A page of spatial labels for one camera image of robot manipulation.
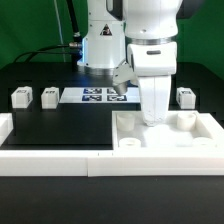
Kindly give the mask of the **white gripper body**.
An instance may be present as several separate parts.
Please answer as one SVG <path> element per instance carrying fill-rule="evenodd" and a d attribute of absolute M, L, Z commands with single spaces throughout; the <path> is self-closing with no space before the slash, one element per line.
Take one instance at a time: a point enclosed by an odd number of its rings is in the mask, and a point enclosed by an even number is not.
<path fill-rule="evenodd" d="M 143 121 L 148 126 L 163 123 L 168 113 L 171 76 L 177 69 L 177 44 L 129 44 L 127 56 L 139 88 Z"/>

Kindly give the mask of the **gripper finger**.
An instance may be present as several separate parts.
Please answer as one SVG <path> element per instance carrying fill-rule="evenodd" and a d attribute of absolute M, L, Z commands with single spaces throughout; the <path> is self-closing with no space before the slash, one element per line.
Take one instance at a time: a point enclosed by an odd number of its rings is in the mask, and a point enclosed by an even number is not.
<path fill-rule="evenodd" d="M 118 95 L 123 95 L 127 92 L 127 82 L 137 86 L 137 78 L 133 68 L 128 63 L 123 63 L 115 68 L 112 81 L 113 88 Z"/>

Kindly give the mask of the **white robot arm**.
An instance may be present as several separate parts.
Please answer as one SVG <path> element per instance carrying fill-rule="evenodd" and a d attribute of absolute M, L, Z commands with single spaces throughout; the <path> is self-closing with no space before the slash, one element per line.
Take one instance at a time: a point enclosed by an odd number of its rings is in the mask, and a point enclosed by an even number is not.
<path fill-rule="evenodd" d="M 87 0 L 88 32 L 78 69 L 109 74 L 122 95 L 139 88 L 143 121 L 162 123 L 177 68 L 176 16 L 183 0 Z"/>

